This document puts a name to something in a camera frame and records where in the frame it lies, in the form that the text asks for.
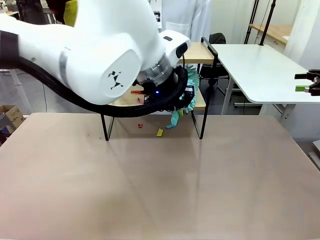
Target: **grey floor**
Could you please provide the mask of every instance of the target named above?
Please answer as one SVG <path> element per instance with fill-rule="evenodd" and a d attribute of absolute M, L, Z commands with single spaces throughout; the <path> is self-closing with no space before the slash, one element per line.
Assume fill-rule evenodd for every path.
<path fill-rule="evenodd" d="M 13 83 L 13 79 L 8 75 L 10 75 L 8 72 L 0 72 L 0 106 L 17 105 L 24 114 L 27 114 L 27 109 L 25 108 L 25 105 L 18 95 L 18 91 Z M 39 82 L 29 74 L 21 74 L 18 76 L 18 78 L 22 83 L 23 89 L 34 113 L 45 113 L 46 107 L 47 111 L 50 113 L 90 113 L 89 111 L 59 97 L 46 86 L 43 87 L 41 82 Z M 204 99 L 206 99 L 208 95 L 208 86 L 208 81 L 206 80 L 203 80 L 200 85 L 200 90 Z M 224 90 L 227 88 L 228 82 L 226 80 L 220 80 L 219 86 Z M 210 115 L 221 114 L 224 99 L 224 95 L 215 87 L 214 92 L 211 94 L 211 102 L 209 108 Z M 260 112 L 259 107 L 245 108 L 245 110 L 243 107 L 234 108 L 233 103 L 243 103 L 244 100 L 245 98 L 243 96 L 232 95 L 232 99 L 228 107 L 228 114 L 258 115 Z M 196 114 L 203 114 L 203 111 L 197 111 Z"/>

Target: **yellow bag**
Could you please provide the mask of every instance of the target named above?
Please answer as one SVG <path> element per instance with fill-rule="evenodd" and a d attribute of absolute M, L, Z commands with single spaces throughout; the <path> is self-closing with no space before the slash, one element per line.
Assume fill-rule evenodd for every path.
<path fill-rule="evenodd" d="M 68 25 L 71 27 L 75 26 L 77 11 L 78 11 L 77 0 L 71 0 L 65 3 L 65 10 L 63 15 L 65 25 Z"/>

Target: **white paper sign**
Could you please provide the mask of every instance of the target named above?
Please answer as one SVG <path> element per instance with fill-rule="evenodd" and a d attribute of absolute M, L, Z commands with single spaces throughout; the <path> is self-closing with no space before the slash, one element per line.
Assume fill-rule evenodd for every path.
<path fill-rule="evenodd" d="M 148 0 L 158 24 L 158 29 L 162 29 L 162 0 Z"/>

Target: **white coat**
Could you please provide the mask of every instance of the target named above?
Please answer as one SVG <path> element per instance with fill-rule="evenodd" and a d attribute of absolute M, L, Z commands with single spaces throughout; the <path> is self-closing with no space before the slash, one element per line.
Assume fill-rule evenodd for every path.
<path fill-rule="evenodd" d="M 212 0 L 162 0 L 162 30 L 174 30 L 191 42 L 209 40 Z"/>

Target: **cardboard box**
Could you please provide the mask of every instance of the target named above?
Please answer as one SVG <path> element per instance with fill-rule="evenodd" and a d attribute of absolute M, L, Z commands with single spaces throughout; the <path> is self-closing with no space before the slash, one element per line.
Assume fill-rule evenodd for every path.
<path fill-rule="evenodd" d="M 14 105 L 0 106 L 0 113 L 4 113 L 16 128 L 25 121 L 25 118 L 19 108 Z M 6 126 L 0 130 L 4 134 L 12 134 L 14 132 L 10 126 Z"/>

